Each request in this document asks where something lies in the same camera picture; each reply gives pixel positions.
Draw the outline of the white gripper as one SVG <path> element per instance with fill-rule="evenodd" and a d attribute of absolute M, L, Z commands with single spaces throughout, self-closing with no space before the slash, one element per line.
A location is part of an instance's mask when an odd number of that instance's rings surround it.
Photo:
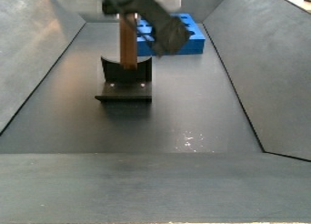
<path fill-rule="evenodd" d="M 103 0 L 101 11 L 107 15 L 119 14 L 133 30 L 137 27 L 128 20 L 128 14 L 141 16 L 153 28 L 155 41 L 148 38 L 145 41 L 157 56 L 175 55 L 189 39 L 189 31 L 181 19 L 171 15 L 156 0 Z"/>

